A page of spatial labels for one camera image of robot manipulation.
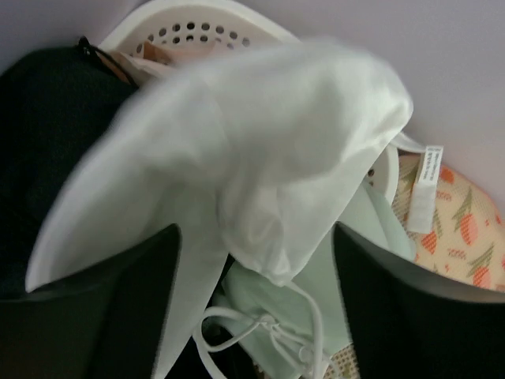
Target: white cloth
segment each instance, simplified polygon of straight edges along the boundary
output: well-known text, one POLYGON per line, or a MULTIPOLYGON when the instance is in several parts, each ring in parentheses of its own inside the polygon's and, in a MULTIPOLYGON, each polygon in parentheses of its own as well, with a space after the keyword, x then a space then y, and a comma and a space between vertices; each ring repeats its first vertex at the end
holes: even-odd
POLYGON ((27 290, 178 223, 181 258, 155 371, 163 378, 227 252, 288 283, 411 113, 387 64, 328 41, 181 69, 129 101, 73 172, 37 240, 27 290))

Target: drawstring cord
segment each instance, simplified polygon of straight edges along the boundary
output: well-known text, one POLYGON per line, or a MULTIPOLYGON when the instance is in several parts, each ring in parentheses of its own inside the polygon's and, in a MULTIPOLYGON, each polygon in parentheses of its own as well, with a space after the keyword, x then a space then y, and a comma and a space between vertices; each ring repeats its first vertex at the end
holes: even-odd
POLYGON ((274 349, 293 367, 295 370, 307 378, 321 379, 322 363, 325 362, 332 366, 336 374, 336 379, 340 379, 339 368, 332 362, 331 358, 324 354, 323 350, 323 318, 316 301, 305 291, 299 288, 294 283, 288 283, 288 288, 296 291, 309 301, 312 311, 312 329, 314 341, 307 340, 304 337, 297 336, 292 332, 285 330, 276 319, 270 314, 264 314, 258 318, 250 317, 236 310, 224 308, 220 306, 212 306, 204 311, 200 323, 193 330, 193 339, 196 344, 198 354, 205 368, 211 375, 212 379, 226 379, 223 373, 212 360, 209 353, 222 351, 236 344, 246 336, 254 332, 258 328, 262 328, 270 336, 270 341, 274 349), (232 337, 224 343, 217 346, 212 346, 207 343, 202 333, 202 324, 209 317, 226 317, 238 321, 242 324, 249 325, 243 332, 232 337), (298 360, 294 358, 294 353, 297 354, 298 360))
POLYGON ((81 37, 79 39, 79 43, 77 44, 77 48, 80 49, 84 55, 87 55, 90 58, 96 58, 97 62, 100 62, 102 64, 102 61, 98 57, 97 54, 102 55, 107 61, 109 61, 114 67, 116 67, 119 71, 122 72, 123 75, 125 75, 126 80, 136 88, 139 88, 138 84, 135 83, 135 80, 132 78, 132 76, 126 71, 125 69, 122 68, 122 66, 115 61, 114 58, 112 58, 108 53, 105 51, 99 49, 96 46, 93 46, 89 43, 88 39, 86 37, 81 37))

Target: orange tulip print fabric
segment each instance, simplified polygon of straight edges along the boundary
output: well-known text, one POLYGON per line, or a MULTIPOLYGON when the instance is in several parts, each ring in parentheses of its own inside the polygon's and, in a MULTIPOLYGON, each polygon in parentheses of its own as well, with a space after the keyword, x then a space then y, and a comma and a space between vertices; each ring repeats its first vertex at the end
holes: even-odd
MULTIPOLYGON (((406 226, 420 156, 400 156, 400 178, 393 210, 406 226)), ((505 228, 493 201, 479 187, 442 166, 433 228, 409 233, 415 261, 440 275, 495 291, 505 291, 505 228)))

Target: white drawstring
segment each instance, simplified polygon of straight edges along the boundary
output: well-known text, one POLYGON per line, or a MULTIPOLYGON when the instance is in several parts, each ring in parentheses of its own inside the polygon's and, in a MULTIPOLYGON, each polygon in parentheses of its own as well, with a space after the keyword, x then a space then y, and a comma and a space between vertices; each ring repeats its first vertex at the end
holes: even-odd
POLYGON ((202 363, 211 375, 212 379, 226 379, 226 377, 214 363, 209 355, 209 352, 213 353, 227 349, 254 332, 259 327, 270 335, 270 341, 274 349, 276 349, 277 352, 293 368, 295 368, 300 375, 303 375, 304 377, 311 377, 312 379, 321 379, 324 375, 324 373, 321 372, 322 363, 326 362, 333 367, 337 379, 340 378, 339 369, 331 361, 331 358, 326 356, 323 351, 323 318, 316 301, 296 284, 288 283, 286 286, 293 291, 296 291, 309 301, 312 312, 312 334, 314 341, 312 342, 306 338, 297 336, 292 332, 288 332, 282 328, 277 320, 270 314, 264 314, 255 319, 236 310, 220 306, 212 306, 204 311, 200 323, 193 330, 193 339, 195 340, 196 349, 198 350, 202 363), (221 343, 217 346, 211 346, 207 343, 202 333, 202 324, 208 317, 227 317, 241 322, 242 324, 249 325, 249 327, 246 328, 244 332, 227 340, 225 343, 221 343), (297 362, 297 359, 293 357, 293 354, 297 354, 297 357, 302 364, 297 362))

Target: mint green fabric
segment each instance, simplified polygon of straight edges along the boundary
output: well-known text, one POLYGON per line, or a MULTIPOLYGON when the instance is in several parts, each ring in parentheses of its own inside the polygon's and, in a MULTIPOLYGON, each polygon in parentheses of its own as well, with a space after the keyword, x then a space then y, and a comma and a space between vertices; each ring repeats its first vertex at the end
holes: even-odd
MULTIPOLYGON (((378 246, 413 260, 409 239, 382 194, 363 183, 348 204, 340 222, 354 229, 378 246)), ((323 315, 324 349, 327 355, 351 343, 339 291, 339 279, 333 259, 329 232, 318 245, 308 264, 293 281, 317 302, 323 315)), ((223 281, 223 293, 214 297, 215 306, 225 306, 253 317, 269 313, 284 328, 312 340, 312 318, 307 300, 286 287, 277 287, 256 272, 233 264, 223 281)), ((219 319, 231 334, 245 329, 242 324, 219 319)), ((296 372, 273 348, 263 329, 245 337, 243 348, 272 379, 295 379, 296 372)))

